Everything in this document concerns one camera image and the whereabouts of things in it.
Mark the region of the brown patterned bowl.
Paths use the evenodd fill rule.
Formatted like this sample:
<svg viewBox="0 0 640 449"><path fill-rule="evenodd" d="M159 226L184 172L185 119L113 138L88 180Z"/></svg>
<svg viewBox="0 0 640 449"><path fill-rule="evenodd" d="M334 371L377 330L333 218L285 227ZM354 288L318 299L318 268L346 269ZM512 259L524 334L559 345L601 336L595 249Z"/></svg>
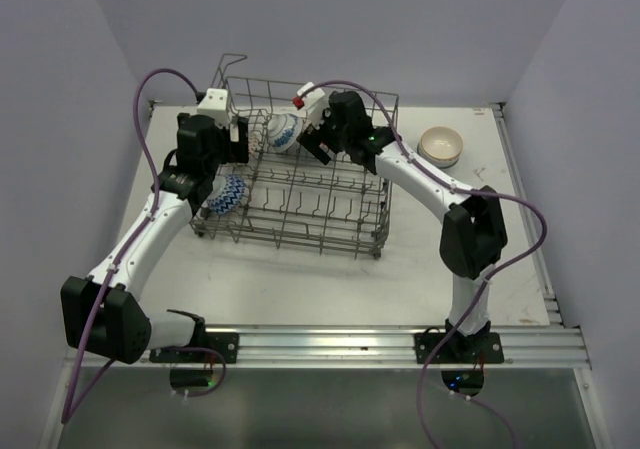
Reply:
<svg viewBox="0 0 640 449"><path fill-rule="evenodd" d="M262 137L261 134L253 131L248 136L248 150L249 156L256 158L262 149Z"/></svg>

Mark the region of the teal striped bowl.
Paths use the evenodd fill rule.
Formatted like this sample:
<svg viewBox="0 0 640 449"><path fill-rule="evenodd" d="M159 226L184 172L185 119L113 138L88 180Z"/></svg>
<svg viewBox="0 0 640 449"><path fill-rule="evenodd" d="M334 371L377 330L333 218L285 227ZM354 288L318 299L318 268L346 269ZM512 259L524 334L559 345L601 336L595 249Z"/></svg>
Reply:
<svg viewBox="0 0 640 449"><path fill-rule="evenodd" d="M429 160L445 162L458 160L464 149L461 135L446 126L427 129L419 141L420 153Z"/></svg>

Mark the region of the white ribbed bowl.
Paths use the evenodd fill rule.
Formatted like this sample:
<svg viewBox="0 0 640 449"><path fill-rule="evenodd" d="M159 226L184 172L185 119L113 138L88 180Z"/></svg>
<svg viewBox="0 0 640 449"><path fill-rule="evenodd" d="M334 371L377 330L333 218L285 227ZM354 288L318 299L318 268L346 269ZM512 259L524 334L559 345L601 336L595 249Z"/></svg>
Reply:
<svg viewBox="0 0 640 449"><path fill-rule="evenodd" d="M446 169L446 168L453 167L454 165L456 165L458 163L458 161L460 160L460 156L461 156L461 153L458 152L457 154L455 154L451 158L440 159L440 158L437 158L434 155L426 152L422 147L418 147L417 153L424 160L426 160L427 162L429 162L430 164L432 164L433 166L435 166L435 167L437 167L439 169Z"/></svg>

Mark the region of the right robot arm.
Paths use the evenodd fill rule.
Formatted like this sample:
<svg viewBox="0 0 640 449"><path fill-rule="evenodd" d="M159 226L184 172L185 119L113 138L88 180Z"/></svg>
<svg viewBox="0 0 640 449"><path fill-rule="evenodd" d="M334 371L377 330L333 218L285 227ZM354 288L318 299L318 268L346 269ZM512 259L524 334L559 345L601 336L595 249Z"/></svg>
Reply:
<svg viewBox="0 0 640 449"><path fill-rule="evenodd" d="M404 189L441 225L439 255L452 274L452 306L442 334L424 332L418 343L437 362L469 363L496 340L488 315L488 286L507 244L499 195L475 189L422 159L402 141L388 111L387 123L373 124L360 93L324 95L312 84L292 100L309 115L299 143L321 162L330 153L351 161Z"/></svg>

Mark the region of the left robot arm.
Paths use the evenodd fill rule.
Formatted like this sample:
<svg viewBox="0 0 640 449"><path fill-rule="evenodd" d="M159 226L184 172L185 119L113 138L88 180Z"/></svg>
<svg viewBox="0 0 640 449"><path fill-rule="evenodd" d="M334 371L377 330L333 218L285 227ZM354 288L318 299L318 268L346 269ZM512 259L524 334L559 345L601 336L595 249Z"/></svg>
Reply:
<svg viewBox="0 0 640 449"><path fill-rule="evenodd" d="M174 350L189 362L207 352L202 317L175 309L150 317L139 300L173 239L220 189L219 167L248 162L249 121L234 116L223 127L210 116L181 113L177 126L177 146L132 227L87 276L71 276L61 288L66 341L77 351L126 364L148 350Z"/></svg>

